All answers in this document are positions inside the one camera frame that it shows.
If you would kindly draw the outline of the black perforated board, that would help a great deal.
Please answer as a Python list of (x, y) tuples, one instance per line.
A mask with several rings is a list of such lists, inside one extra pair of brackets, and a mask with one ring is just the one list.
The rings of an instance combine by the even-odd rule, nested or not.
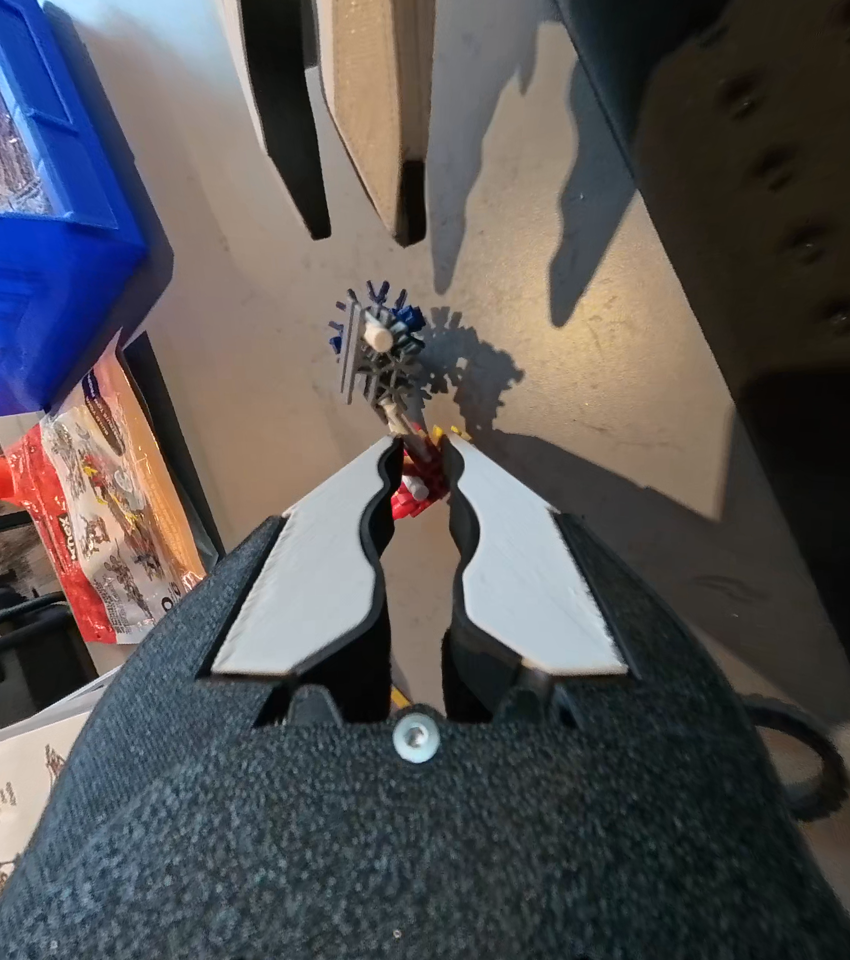
[(850, 1), (558, 6), (850, 660)]

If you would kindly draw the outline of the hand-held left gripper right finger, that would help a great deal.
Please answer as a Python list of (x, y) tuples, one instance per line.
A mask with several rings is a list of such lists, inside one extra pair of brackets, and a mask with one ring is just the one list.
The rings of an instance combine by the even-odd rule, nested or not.
[(523, 681), (549, 702), (562, 682), (628, 677), (559, 511), (470, 441), (441, 448), (459, 554), (447, 658), (466, 702), (492, 717)]

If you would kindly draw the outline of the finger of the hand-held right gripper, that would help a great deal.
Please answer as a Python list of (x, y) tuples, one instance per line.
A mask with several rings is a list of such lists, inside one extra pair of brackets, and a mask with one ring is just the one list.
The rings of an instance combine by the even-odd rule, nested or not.
[(313, 240), (330, 237), (307, 72), (318, 65), (310, 1), (218, 3), (242, 93), (264, 153)]
[(434, 1), (319, 1), (325, 100), (367, 197), (400, 247), (427, 234)]

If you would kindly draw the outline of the black toy tire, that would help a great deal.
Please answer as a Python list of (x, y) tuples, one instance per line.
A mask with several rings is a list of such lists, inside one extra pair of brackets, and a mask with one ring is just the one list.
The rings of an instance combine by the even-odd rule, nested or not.
[(792, 817), (812, 823), (837, 813), (849, 793), (845, 761), (826, 727), (798, 705), (742, 694), (743, 709), (759, 733)]

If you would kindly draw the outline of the blue plastic bin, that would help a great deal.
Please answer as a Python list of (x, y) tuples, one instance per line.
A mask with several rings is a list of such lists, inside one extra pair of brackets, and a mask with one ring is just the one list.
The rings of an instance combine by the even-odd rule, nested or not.
[(46, 8), (0, 1), (0, 91), (53, 206), (0, 214), (0, 416), (45, 408), (147, 246)]

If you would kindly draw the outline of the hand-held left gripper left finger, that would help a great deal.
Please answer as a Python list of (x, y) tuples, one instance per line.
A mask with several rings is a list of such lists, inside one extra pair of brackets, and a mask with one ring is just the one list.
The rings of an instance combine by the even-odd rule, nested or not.
[(283, 514), (211, 655), (211, 674), (327, 690), (342, 718), (391, 710), (391, 632), (381, 558), (405, 450), (375, 442)]

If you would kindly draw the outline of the grey and red toy model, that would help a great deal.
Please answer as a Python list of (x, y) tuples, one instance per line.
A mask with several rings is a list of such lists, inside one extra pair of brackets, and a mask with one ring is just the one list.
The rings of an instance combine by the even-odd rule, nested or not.
[(471, 437), (452, 427), (427, 428), (413, 417), (410, 403), (420, 371), (416, 357), (372, 356), (359, 346), (359, 308), (331, 320), (329, 343), (337, 364), (337, 390), (346, 404), (367, 403), (385, 429), (387, 469), (391, 473), (390, 510), (395, 522), (417, 518), (445, 499), (450, 481), (442, 460), (445, 439)]

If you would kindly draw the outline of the printed toy set bag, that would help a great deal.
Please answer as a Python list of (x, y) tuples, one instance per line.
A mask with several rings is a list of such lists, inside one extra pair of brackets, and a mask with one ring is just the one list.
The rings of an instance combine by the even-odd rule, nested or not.
[(85, 642), (140, 643), (204, 579), (118, 339), (4, 459)]

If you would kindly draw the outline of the blue snowflake toy connector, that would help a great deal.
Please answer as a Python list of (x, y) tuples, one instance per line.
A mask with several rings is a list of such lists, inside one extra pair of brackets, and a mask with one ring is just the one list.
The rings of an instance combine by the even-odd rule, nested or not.
[(376, 357), (416, 357), (425, 346), (424, 315), (419, 307), (408, 302), (406, 290), (397, 295), (393, 304), (388, 302), (389, 294), (389, 281), (383, 281), (379, 287), (368, 281), (365, 298), (349, 289), (346, 299), (335, 306), (345, 314), (350, 314), (352, 307), (359, 308), (359, 346), (366, 353)]

